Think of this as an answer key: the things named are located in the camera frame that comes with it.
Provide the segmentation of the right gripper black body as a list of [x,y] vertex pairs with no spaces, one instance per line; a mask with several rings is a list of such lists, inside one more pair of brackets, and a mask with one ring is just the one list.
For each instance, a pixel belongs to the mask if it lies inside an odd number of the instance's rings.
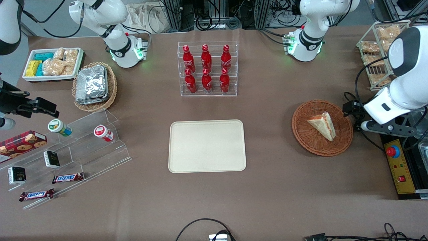
[[20,105],[27,104],[28,91],[21,91],[19,88],[6,81],[0,81],[0,111],[3,114],[22,115],[18,110]]

